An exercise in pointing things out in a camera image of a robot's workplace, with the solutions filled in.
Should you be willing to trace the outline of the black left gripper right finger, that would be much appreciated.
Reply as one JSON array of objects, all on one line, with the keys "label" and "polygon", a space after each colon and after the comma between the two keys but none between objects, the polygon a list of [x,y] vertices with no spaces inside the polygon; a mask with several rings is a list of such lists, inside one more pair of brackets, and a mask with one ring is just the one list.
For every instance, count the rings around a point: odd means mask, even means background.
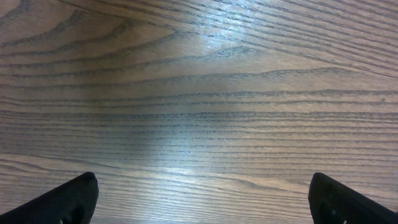
[{"label": "black left gripper right finger", "polygon": [[308,192],[314,224],[397,224],[397,213],[316,172]]}]

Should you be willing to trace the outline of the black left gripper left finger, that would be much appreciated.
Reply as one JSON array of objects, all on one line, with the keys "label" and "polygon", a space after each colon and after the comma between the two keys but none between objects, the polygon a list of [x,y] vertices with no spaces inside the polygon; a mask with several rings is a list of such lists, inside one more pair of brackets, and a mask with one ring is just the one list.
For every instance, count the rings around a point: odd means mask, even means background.
[{"label": "black left gripper left finger", "polygon": [[92,172],[1,215],[1,224],[89,224],[99,195]]}]

